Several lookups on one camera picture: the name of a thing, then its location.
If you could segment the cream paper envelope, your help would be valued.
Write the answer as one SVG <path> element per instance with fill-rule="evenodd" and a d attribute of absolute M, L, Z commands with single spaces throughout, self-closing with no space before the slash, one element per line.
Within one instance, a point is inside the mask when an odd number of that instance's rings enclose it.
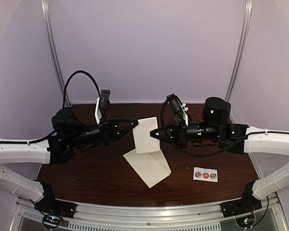
<path fill-rule="evenodd" d="M 133 149 L 123 157 L 148 188 L 154 187 L 171 174 L 169 164 L 161 150 L 138 154 L 136 149 Z"/>

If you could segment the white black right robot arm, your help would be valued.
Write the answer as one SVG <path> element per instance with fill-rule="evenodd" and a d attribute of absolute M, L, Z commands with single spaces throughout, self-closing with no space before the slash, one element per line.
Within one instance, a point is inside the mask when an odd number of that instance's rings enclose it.
<path fill-rule="evenodd" d="M 202 121 L 193 122 L 188 109 L 175 94 L 168 95 L 160 111 L 161 127 L 152 138 L 171 144 L 192 157 L 211 157 L 222 152 L 267 153 L 289 156 L 289 131 L 256 128 L 229 122 L 231 104 L 218 97 L 205 100 Z M 289 185 L 289 162 L 263 179 L 245 186 L 237 208 L 248 212 L 271 193 Z"/>

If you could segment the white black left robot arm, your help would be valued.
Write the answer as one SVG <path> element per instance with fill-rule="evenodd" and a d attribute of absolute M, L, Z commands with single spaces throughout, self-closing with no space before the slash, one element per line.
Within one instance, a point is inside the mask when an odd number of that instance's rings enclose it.
<path fill-rule="evenodd" d="M 35 203 L 37 208 L 54 214 L 59 208 L 51 185 L 27 179 L 5 167 L 9 163 L 59 165 L 75 156 L 75 149 L 85 146 L 109 146 L 138 125 L 137 119 L 116 116 L 101 118 L 98 124 L 82 123 L 71 107 L 64 107 L 52 117 L 54 131 L 37 140 L 0 139 L 0 186 Z"/>

